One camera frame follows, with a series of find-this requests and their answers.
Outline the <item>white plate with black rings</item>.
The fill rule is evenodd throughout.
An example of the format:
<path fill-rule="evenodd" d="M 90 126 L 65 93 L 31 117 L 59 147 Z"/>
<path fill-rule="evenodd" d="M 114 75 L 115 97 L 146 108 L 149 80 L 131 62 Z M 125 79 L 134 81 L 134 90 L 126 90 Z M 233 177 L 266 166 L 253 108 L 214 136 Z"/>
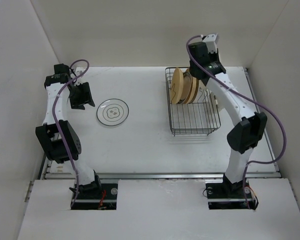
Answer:
<path fill-rule="evenodd" d="M 116 127 L 121 125 L 129 116 L 127 103 L 118 98 L 103 101 L 97 108 L 96 118 L 104 126 Z"/>

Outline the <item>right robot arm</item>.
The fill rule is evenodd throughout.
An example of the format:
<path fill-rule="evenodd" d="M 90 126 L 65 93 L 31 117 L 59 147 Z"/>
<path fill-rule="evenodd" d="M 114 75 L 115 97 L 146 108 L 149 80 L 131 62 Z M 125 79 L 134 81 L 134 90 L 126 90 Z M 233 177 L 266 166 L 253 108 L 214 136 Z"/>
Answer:
<path fill-rule="evenodd" d="M 233 128 L 226 140 L 230 146 L 230 159 L 223 175 L 222 193 L 233 197 L 243 191 L 245 168 L 254 148 L 262 139 L 267 116 L 257 113 L 236 94 L 226 69 L 220 63 L 218 52 L 209 53 L 206 43 L 199 41 L 187 45 L 190 57 L 190 74 L 202 83 L 220 100 L 229 114 Z"/>

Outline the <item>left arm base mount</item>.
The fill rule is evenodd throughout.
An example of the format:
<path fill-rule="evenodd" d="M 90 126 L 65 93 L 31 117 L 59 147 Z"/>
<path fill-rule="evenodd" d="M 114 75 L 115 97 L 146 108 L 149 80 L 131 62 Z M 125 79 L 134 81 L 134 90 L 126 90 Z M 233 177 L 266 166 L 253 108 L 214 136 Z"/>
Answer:
<path fill-rule="evenodd" d="M 71 210 L 116 210 L 118 197 L 118 183 L 102 183 L 102 189 L 80 190 L 77 198 L 76 189 L 71 188 L 73 197 L 70 204 Z"/>

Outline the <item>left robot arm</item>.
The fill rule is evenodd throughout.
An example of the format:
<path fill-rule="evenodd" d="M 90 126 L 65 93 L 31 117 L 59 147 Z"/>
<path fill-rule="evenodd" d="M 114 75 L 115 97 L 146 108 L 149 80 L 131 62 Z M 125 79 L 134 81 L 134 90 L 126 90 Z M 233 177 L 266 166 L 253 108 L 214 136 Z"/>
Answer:
<path fill-rule="evenodd" d="M 75 73 L 72 66 L 54 65 L 54 74 L 46 77 L 46 114 L 35 134 L 50 161 L 65 167 L 76 179 L 71 189 L 77 197 L 97 198 L 103 188 L 96 172 L 80 159 L 82 146 L 79 136 L 68 121 L 68 108 L 84 110 L 85 105 L 95 106 L 88 82 L 79 78 L 84 72 Z"/>

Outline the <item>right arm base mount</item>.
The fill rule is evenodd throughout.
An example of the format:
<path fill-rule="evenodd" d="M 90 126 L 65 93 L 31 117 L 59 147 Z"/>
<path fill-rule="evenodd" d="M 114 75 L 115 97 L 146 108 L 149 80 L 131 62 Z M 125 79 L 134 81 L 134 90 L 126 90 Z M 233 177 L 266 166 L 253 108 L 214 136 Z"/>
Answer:
<path fill-rule="evenodd" d="M 222 182 L 208 182 L 205 184 L 207 204 L 210 210 L 256 210 L 259 206 L 258 197 L 246 183 L 234 192 L 227 192 Z"/>

